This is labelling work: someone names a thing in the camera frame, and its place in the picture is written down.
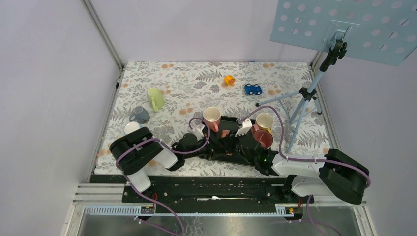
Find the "yellow ceramic mug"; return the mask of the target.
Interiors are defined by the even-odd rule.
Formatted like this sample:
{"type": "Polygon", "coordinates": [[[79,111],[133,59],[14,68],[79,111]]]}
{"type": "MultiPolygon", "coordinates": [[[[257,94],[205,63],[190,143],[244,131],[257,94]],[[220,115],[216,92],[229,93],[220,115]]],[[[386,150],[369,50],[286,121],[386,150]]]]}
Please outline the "yellow ceramic mug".
{"type": "Polygon", "coordinates": [[[271,128],[273,124],[274,124],[274,119],[268,113],[260,113],[256,116],[256,119],[255,119],[256,130],[265,130],[272,135],[273,132],[271,128]]]}

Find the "salmon pink ceramic mug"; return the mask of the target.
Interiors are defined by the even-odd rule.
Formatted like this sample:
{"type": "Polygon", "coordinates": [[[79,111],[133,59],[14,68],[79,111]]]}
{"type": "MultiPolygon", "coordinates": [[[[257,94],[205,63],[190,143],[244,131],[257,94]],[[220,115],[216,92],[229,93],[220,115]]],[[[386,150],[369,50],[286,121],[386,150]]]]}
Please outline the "salmon pink ceramic mug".
{"type": "Polygon", "coordinates": [[[203,120],[208,124],[210,130],[214,132],[219,131],[221,122],[221,112],[216,107],[208,107],[203,111],[203,120]]]}

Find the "green ceramic mug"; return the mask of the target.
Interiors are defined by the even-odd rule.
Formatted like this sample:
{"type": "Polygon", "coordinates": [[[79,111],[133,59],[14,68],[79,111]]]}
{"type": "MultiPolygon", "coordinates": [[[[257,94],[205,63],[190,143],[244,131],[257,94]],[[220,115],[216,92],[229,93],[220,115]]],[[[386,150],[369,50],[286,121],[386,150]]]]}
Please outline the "green ceramic mug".
{"type": "Polygon", "coordinates": [[[159,112],[165,105],[162,92],[158,88],[150,88],[147,92],[150,106],[155,112],[159,112]]]}

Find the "blue white ceramic mug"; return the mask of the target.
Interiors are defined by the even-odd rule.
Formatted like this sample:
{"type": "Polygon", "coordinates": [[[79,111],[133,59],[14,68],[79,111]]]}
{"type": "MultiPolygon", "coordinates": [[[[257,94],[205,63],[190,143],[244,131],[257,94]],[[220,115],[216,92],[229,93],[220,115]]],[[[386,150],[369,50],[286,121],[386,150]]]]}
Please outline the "blue white ceramic mug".
{"type": "Polygon", "coordinates": [[[130,134],[136,130],[139,130],[140,128],[142,128],[141,124],[139,124],[138,122],[132,121],[129,122],[123,129],[123,132],[125,135],[130,134]]]}

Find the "brown ceramic mug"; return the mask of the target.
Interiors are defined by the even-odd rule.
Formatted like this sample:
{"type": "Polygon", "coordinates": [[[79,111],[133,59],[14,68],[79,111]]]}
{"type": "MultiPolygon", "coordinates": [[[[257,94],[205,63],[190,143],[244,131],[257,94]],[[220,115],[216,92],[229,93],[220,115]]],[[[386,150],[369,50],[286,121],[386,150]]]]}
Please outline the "brown ceramic mug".
{"type": "Polygon", "coordinates": [[[221,132],[221,137],[224,138],[230,134],[230,130],[224,129],[221,132]]]}

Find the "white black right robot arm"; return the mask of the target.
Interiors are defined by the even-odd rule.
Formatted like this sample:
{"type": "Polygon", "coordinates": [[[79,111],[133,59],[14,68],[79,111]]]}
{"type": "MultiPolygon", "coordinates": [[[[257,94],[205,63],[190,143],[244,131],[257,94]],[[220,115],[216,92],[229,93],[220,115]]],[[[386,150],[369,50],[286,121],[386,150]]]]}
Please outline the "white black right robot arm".
{"type": "Polygon", "coordinates": [[[260,173],[290,178],[282,189],[284,200],[293,203],[308,195],[334,195],[359,205],[371,184],[369,170],[338,149],[322,155],[284,155],[263,147],[250,135],[232,136],[235,150],[260,173]]]}

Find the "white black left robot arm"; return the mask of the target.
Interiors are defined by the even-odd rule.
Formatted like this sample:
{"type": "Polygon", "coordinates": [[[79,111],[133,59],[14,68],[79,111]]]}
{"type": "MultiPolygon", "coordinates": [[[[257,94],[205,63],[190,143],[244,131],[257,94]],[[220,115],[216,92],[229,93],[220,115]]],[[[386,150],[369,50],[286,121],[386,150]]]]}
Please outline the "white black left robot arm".
{"type": "Polygon", "coordinates": [[[155,161],[169,171],[175,171],[185,164],[185,159],[199,157],[214,159],[231,155],[222,143],[215,142],[214,134],[208,141],[207,129],[199,125],[197,130],[186,133],[170,147],[154,137],[147,127],[131,131],[110,145],[110,152],[116,160],[116,166],[122,171],[134,189],[134,196],[140,202],[152,197],[151,181],[145,166],[155,161]]]}

